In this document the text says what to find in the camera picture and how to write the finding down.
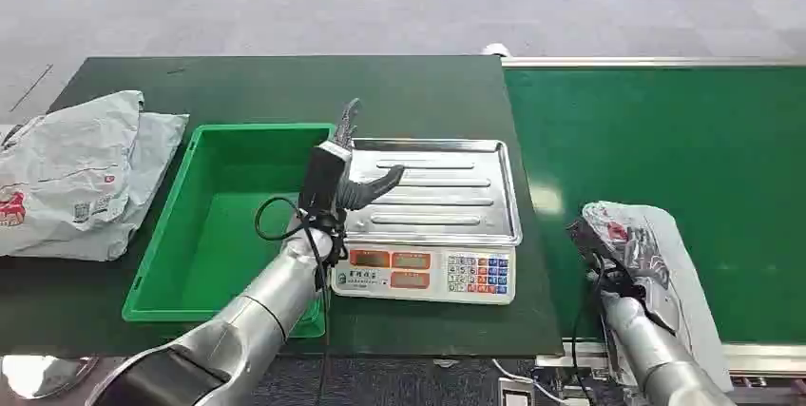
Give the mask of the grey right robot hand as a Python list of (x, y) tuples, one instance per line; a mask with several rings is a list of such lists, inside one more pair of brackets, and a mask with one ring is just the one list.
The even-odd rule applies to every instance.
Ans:
[(606, 292), (646, 300), (668, 291), (669, 270), (649, 229), (606, 222), (599, 231), (579, 218), (566, 232)]

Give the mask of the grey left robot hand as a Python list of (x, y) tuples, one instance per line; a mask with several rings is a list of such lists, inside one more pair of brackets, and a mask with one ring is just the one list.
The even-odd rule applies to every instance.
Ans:
[(405, 167), (394, 165), (382, 177), (368, 182), (350, 179), (360, 100), (346, 104), (332, 137), (315, 146), (297, 199), (302, 218), (312, 227), (328, 233), (344, 230), (346, 213), (357, 211), (399, 185)]

